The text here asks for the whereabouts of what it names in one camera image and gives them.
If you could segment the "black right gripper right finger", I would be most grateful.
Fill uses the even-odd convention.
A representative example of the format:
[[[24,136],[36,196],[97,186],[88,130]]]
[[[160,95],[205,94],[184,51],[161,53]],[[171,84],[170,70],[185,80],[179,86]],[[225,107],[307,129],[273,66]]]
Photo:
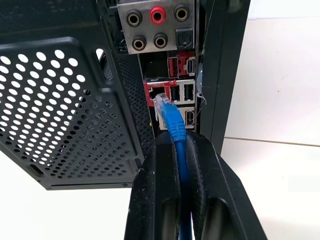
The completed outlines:
[[[190,204],[197,240],[267,238],[236,173],[203,135],[187,135]]]

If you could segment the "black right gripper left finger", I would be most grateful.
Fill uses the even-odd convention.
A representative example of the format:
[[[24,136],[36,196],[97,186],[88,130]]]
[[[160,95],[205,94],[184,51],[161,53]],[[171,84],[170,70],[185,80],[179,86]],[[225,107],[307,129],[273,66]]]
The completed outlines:
[[[124,239],[176,240],[180,228],[181,190],[174,143],[160,134],[131,188]]]

